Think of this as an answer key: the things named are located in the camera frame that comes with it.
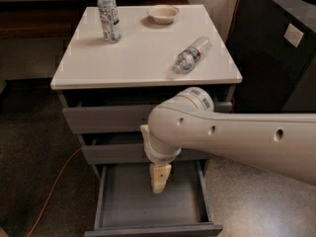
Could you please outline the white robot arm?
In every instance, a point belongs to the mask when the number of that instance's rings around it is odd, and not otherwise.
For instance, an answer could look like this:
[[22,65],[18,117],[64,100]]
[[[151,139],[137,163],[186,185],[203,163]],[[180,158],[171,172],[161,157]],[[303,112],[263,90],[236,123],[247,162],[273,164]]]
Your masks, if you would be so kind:
[[218,113],[205,90],[191,87],[155,107],[140,129],[155,194],[184,149],[316,185],[315,114]]

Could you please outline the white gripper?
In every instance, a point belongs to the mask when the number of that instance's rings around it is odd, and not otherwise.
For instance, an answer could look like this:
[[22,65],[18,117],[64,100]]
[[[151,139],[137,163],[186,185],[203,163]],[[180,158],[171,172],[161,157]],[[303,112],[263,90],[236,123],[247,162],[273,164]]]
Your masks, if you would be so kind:
[[152,162],[149,167],[151,188],[154,194],[159,194],[164,191],[171,173],[172,166],[169,163],[177,158],[181,153],[181,148],[176,148],[157,139],[149,133],[147,124],[142,124],[140,131],[144,140],[145,153]]

